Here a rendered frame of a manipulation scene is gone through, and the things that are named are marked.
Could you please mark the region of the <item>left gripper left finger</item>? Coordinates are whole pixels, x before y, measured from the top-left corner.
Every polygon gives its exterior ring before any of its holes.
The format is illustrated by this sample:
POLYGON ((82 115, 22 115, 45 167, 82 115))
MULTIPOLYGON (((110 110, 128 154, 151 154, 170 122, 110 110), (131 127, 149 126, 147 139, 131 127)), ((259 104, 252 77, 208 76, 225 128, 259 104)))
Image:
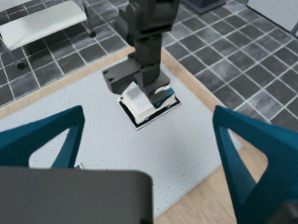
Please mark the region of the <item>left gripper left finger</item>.
POLYGON ((30 167, 33 153, 69 129, 50 167, 74 168, 85 126, 82 105, 0 132, 0 166, 30 167))

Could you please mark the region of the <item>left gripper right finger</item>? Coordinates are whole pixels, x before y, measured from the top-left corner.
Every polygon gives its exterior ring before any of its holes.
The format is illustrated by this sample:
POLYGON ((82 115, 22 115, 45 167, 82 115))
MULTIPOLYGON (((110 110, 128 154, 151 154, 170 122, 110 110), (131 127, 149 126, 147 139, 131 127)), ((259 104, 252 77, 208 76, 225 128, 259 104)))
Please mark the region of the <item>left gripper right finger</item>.
POLYGON ((237 224, 265 224, 280 205, 298 201, 298 132, 221 105, 215 105, 212 125, 237 224), (257 184, 228 129, 266 155, 257 184))

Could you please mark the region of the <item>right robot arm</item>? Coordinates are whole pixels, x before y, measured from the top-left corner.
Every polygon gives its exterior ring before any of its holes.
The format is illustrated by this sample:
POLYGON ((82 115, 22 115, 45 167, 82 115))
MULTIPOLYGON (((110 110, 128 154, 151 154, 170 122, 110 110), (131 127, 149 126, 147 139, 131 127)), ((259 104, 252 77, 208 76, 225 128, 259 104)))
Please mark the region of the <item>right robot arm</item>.
POLYGON ((129 0, 126 8, 119 9, 114 28, 135 51, 127 54, 128 59, 101 71, 111 93, 121 96, 135 79, 143 88, 156 82, 156 65, 142 66, 135 58, 144 65, 160 60, 161 33, 172 30, 179 3, 180 0, 129 0))

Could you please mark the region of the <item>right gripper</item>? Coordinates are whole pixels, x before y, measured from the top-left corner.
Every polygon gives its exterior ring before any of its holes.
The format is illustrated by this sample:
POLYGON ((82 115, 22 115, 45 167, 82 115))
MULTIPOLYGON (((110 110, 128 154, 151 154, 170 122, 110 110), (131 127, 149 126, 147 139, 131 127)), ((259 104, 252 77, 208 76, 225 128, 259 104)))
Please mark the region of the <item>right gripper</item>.
POLYGON ((134 80, 134 83, 136 85, 138 85, 138 87, 141 89, 141 91, 148 98, 148 101, 152 104, 152 106, 154 106, 155 109, 158 109, 162 106, 162 104, 168 98, 170 98, 175 93, 175 91, 171 87, 169 87, 168 89, 166 89, 166 90, 163 89, 155 94, 157 89, 159 89, 163 86, 166 87, 170 84, 170 78, 160 69, 161 58, 156 63, 146 64, 146 65, 139 63, 139 61, 137 61, 136 58, 135 58, 135 60, 138 64, 140 64, 142 66, 146 66, 146 67, 156 65, 156 82, 154 82, 144 88, 140 85, 140 83, 136 79, 134 80))

